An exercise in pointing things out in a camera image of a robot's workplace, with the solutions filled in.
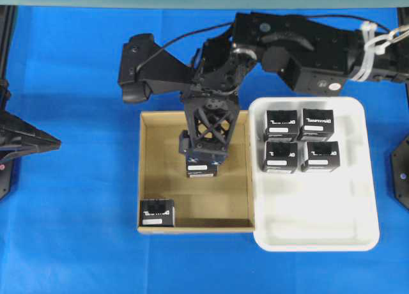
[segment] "white cable tie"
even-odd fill
[[[374,33],[375,33],[376,28],[377,28],[377,25],[372,22],[365,21],[362,23],[360,29],[362,31],[362,36],[364,38],[365,45],[368,41],[374,38]],[[358,71],[356,75],[354,75],[351,78],[353,81],[359,81],[359,82],[365,81],[372,71],[373,59],[374,59],[374,49],[370,45],[368,45],[366,49],[364,48],[364,51],[365,53],[364,53],[364,57],[362,60],[360,70]]]

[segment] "white label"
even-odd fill
[[[301,141],[325,141],[326,137],[318,137],[318,136],[303,136]]]
[[[292,137],[269,137],[268,141],[290,142],[292,139]]]
[[[189,165],[187,167],[188,171],[206,171],[207,165]]]
[[[271,133],[283,133],[288,132],[288,128],[269,128],[268,131]]]
[[[309,131],[324,131],[323,126],[304,126],[304,130],[309,130]]]
[[[339,83],[331,83],[328,88],[331,91],[337,91],[337,90],[339,90],[341,88],[341,85]]]
[[[308,165],[328,165],[328,160],[308,160]]]
[[[211,174],[191,174],[189,178],[199,178],[199,177],[213,177],[213,173]]]
[[[287,161],[267,161],[267,165],[270,166],[287,166]]]
[[[276,173],[276,174],[291,174],[292,171],[287,169],[267,169],[268,173]]]
[[[162,219],[143,219],[142,225],[161,225]]]

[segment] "robotic arm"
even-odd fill
[[[299,15],[237,13],[229,25],[197,50],[189,66],[158,46],[153,35],[133,36],[123,46],[118,80],[126,103],[180,91],[189,130],[180,135],[180,153],[216,165],[228,155],[240,110],[239,87],[257,63],[293,91],[337,96],[361,69],[365,53],[360,31]],[[407,41],[376,56],[367,80],[409,82]]]

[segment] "black cable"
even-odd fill
[[[377,24],[378,27],[380,27],[381,29],[385,30],[387,33],[390,32],[390,29],[388,29],[387,27],[385,27],[384,25],[380,24],[379,22],[373,21],[371,19],[368,18],[364,18],[364,17],[359,17],[359,16],[355,16],[355,15],[343,15],[343,14],[323,14],[323,15],[299,15],[299,16],[303,16],[305,18],[309,18],[309,19],[314,19],[314,18],[325,18],[325,17],[339,17],[339,18],[350,18],[350,19],[357,19],[357,20],[361,20],[361,21],[369,21],[369,22],[373,22],[374,24]]]
[[[177,42],[178,40],[181,40],[182,38],[188,37],[190,35],[195,35],[198,33],[202,33],[202,32],[207,32],[207,31],[211,31],[214,29],[218,29],[220,27],[226,27],[226,26],[231,26],[233,23],[232,22],[225,22],[223,24],[218,24],[217,26],[212,26],[212,27],[206,27],[204,29],[200,29],[200,30],[195,30],[192,32],[188,32],[185,34],[182,34],[174,39],[172,39],[170,42],[167,42],[165,45],[163,45],[158,51],[156,51],[154,54],[152,54],[150,57],[148,57],[147,59],[145,59],[141,64],[139,64],[136,68],[136,73],[138,73],[138,71],[150,60],[152,60],[154,57],[156,57],[158,54],[160,54],[163,50],[165,50],[168,46],[172,45],[173,43]]]

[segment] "screw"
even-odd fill
[[[263,22],[262,24],[260,24],[260,31],[261,32],[269,32],[269,30],[271,30],[271,26],[269,24],[267,24],[266,22]]]

